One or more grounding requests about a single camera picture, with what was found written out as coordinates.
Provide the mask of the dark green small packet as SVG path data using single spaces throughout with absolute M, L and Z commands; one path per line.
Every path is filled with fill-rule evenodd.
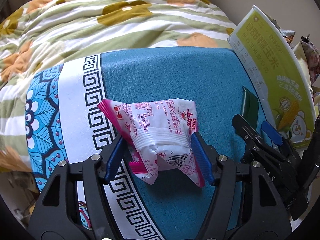
M 242 105 L 240 114 L 251 125 L 253 129 L 257 128 L 259 116 L 259 100 L 246 87 L 243 88 Z

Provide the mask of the purple brown snack bag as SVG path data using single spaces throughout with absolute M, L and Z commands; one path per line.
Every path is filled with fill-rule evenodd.
M 308 64 L 311 85 L 313 85 L 319 77 L 319 51 L 310 41 L 309 36 L 302 36 L 301 44 Z

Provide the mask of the pink white snack packet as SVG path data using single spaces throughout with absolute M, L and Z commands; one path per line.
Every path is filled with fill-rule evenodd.
M 178 169 L 196 186 L 204 187 L 191 149 L 191 136 L 198 125 L 194 101 L 123 103 L 104 99 L 98 108 L 132 147 L 129 167 L 137 178 L 152 185 L 159 172 Z

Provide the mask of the chiffon cake packet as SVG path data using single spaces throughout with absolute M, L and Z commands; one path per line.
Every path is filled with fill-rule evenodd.
M 293 48 L 293 52 L 299 62 L 300 68 L 306 79 L 306 83 L 308 84 L 308 88 L 312 90 L 308 62 L 301 42 L 296 44 L 296 46 Z

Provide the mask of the green cardboard box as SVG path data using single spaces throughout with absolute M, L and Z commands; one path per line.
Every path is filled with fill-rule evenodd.
M 307 149 L 316 111 L 303 70 L 280 31 L 254 5 L 228 42 L 255 88 L 266 120 L 297 150 Z

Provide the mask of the silver snack packet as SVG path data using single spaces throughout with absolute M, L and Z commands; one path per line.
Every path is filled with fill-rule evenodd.
M 288 44 L 291 44 L 296 34 L 294 30 L 285 30 L 285 29 L 280 29 L 280 33 L 285 38 Z

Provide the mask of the floral striped quilt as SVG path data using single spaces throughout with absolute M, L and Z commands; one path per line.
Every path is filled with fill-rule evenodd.
M 235 24 L 209 0 L 32 0 L 1 23 L 1 171 L 31 170 L 24 102 L 50 67 L 113 50 L 227 48 Z

